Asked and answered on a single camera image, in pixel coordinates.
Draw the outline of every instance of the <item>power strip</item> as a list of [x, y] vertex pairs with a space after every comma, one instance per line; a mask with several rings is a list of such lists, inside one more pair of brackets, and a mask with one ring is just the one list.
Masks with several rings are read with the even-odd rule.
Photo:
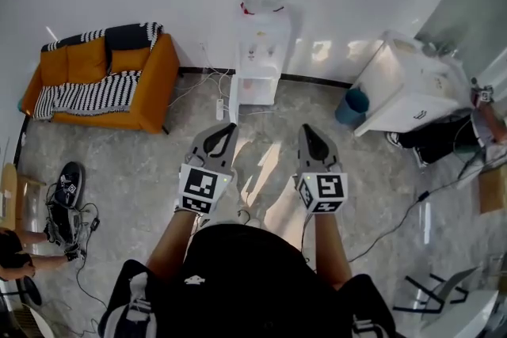
[[216, 119], [218, 121], [223, 120], [223, 99], [218, 99], [216, 101]]

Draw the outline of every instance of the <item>white cabinet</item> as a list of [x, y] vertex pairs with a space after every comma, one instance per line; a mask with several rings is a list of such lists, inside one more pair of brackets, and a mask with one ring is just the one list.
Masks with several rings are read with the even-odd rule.
[[383, 45], [353, 87], [370, 101], [366, 120], [354, 132], [408, 132], [470, 107], [469, 85], [459, 64], [429, 58], [422, 44], [397, 32], [385, 32]]

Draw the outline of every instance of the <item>person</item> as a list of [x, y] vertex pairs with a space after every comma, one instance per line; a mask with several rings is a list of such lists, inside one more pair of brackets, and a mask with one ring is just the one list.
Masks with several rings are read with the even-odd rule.
[[372, 279], [353, 275], [333, 214], [315, 216], [315, 272], [298, 249], [260, 228], [256, 218], [246, 225], [237, 215], [219, 221], [202, 218], [205, 226], [189, 244], [195, 220], [195, 212], [177, 208], [146, 265], [135, 260], [124, 264], [99, 324], [101, 337], [154, 336], [133, 332], [133, 325], [118, 321], [119, 313], [129, 315], [126, 309], [139, 308], [132, 301], [139, 288], [132, 283], [144, 274], [143, 312], [155, 315], [156, 336], [189, 329], [207, 336], [396, 336], [394, 320]]
[[490, 103], [481, 103], [471, 114], [448, 123], [430, 123], [399, 134], [386, 133], [387, 141], [398, 148], [413, 149], [420, 167], [426, 167], [456, 150], [487, 150], [507, 143], [507, 127]]
[[4, 281], [33, 277], [39, 270], [52, 270], [78, 258], [78, 252], [62, 256], [39, 256], [25, 253], [23, 244], [39, 244], [49, 234], [0, 227], [0, 279]]

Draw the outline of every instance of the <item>black and white striped throw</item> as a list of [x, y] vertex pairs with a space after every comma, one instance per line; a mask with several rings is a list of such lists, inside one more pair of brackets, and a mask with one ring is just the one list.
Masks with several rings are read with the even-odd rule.
[[141, 73], [141, 71], [126, 70], [106, 76], [97, 83], [63, 83], [59, 86], [44, 86], [40, 91], [33, 118], [50, 120], [56, 112], [65, 112], [74, 116], [128, 112]]
[[164, 33], [163, 25], [154, 21], [133, 25], [119, 25], [116, 27], [87, 31], [76, 36], [45, 44], [41, 51], [54, 51], [66, 45], [84, 44], [101, 37], [105, 37], [106, 53], [111, 50], [139, 50], [140, 48], [146, 47], [150, 47], [150, 51], [152, 51], [158, 36], [162, 33]]

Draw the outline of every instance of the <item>blue trash bin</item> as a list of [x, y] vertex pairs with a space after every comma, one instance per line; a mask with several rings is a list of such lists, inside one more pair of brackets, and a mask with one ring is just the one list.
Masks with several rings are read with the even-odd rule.
[[358, 88], [349, 89], [341, 99], [334, 116], [342, 124], [354, 125], [364, 118], [370, 101]]

